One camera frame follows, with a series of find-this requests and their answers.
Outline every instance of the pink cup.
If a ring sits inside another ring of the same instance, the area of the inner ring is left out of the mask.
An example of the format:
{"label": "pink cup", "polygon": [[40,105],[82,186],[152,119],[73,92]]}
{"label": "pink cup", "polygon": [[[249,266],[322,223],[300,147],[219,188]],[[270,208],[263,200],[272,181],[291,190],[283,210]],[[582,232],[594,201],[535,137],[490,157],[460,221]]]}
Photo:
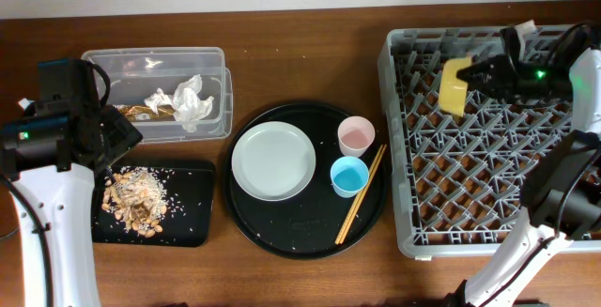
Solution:
{"label": "pink cup", "polygon": [[338,126],[338,145],[345,156],[359,158],[375,138],[374,126],[361,116],[349,117]]}

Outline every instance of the yellow sponge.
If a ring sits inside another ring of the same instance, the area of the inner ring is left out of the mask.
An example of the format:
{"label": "yellow sponge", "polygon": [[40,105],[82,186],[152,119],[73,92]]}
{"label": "yellow sponge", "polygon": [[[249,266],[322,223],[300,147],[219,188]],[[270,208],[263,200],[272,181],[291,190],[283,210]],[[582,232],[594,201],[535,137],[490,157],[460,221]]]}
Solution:
{"label": "yellow sponge", "polygon": [[457,78],[457,72],[470,65],[470,57],[449,59],[444,63],[439,92],[439,105],[442,110],[463,116],[468,84]]}

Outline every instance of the cup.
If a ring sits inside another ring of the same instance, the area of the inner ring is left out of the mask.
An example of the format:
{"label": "cup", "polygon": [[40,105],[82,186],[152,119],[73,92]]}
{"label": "cup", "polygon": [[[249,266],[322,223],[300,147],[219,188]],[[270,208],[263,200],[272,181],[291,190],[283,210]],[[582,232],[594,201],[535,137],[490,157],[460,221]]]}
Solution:
{"label": "cup", "polygon": [[351,116],[338,126],[338,145],[345,156],[360,157],[375,138],[374,126],[361,116]]}
{"label": "cup", "polygon": [[331,166],[330,179],[336,194],[350,198],[367,185],[369,170],[359,158],[342,157]]}

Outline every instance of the blue cup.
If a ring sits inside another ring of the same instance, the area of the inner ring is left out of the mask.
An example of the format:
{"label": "blue cup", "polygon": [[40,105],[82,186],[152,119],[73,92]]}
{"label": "blue cup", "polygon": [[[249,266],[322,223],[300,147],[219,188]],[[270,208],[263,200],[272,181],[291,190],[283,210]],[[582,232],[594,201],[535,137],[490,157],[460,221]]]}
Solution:
{"label": "blue cup", "polygon": [[359,158],[342,157],[331,166],[330,179],[336,194],[350,198],[367,185],[369,170]]}

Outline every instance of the black tray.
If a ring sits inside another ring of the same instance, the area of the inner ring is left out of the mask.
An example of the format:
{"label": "black tray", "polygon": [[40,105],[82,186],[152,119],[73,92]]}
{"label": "black tray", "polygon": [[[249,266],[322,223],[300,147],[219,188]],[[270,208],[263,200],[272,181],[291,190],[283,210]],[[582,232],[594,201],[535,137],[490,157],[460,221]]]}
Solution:
{"label": "black tray", "polygon": [[[338,147],[338,125],[349,114],[330,105],[302,102],[275,107],[253,119],[234,138],[223,163],[223,197],[240,231],[252,242],[277,255],[293,259],[317,259],[340,253],[357,243],[376,223],[385,203],[387,167],[383,162],[365,195],[357,218],[343,245],[335,240],[353,198],[338,196],[330,180],[330,167],[343,157]],[[269,121],[296,126],[311,140],[316,151],[316,170],[307,187],[281,202],[253,198],[236,182],[231,160],[234,146],[251,127]],[[379,143],[363,154],[369,167]]]}
{"label": "black tray", "polygon": [[162,232],[152,238],[140,237],[133,230],[126,232],[124,223],[117,223],[113,214],[100,208],[105,176],[102,175],[97,180],[97,190],[92,199],[94,242],[197,247],[207,240],[215,184],[215,165],[212,162],[123,158],[112,168],[115,172],[120,171],[123,166],[173,170],[173,174],[159,172],[157,178],[165,180],[162,185],[167,190],[167,200],[172,203],[179,201],[180,203],[176,205],[184,206],[183,211],[176,209],[176,212],[172,213],[171,209],[168,209],[165,218],[161,221]]}

